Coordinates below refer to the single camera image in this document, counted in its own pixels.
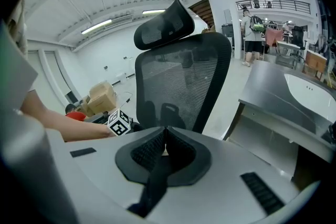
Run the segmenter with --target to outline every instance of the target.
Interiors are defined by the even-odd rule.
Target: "cable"
[[[133,93],[131,93],[131,92],[122,92],[121,94],[116,94],[115,95],[115,97],[117,97],[117,96],[120,96],[120,95],[122,95],[122,94],[124,94],[124,93],[129,93],[131,96],[119,107],[119,109],[121,109],[126,103],[128,103],[129,101],[131,101],[131,98],[133,97]]]

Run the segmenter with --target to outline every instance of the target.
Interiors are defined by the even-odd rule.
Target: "pink cloth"
[[[265,33],[266,44],[272,46],[275,41],[282,41],[282,32],[283,30],[267,28]]]

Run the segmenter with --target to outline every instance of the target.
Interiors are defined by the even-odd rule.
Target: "mesh chair back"
[[[174,126],[201,133],[222,89],[230,56],[230,42],[219,33],[191,36],[140,54],[135,62],[139,123],[144,128]]]
[[[292,30],[292,43],[299,47],[303,47],[303,31],[300,30]]]

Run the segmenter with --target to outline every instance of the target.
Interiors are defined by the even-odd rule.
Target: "chair headrest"
[[[181,1],[175,0],[163,13],[137,28],[134,44],[140,50],[148,50],[190,35],[194,29],[194,20]]]

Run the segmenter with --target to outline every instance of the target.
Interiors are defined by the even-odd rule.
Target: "wooden cabinet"
[[[327,59],[325,57],[311,50],[307,50],[306,61],[304,63],[302,72],[306,73],[305,68],[310,67],[311,69],[316,71],[315,77],[320,80],[326,68],[326,63],[327,63]]]

